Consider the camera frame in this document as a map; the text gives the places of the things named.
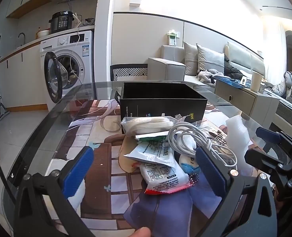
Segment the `person's left hand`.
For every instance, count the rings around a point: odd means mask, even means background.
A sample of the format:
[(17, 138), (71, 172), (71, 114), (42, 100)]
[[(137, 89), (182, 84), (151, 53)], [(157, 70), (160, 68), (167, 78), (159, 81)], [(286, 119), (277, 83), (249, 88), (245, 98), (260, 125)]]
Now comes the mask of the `person's left hand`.
[(151, 237), (151, 231), (147, 227), (142, 227), (136, 230), (132, 235), (129, 237)]

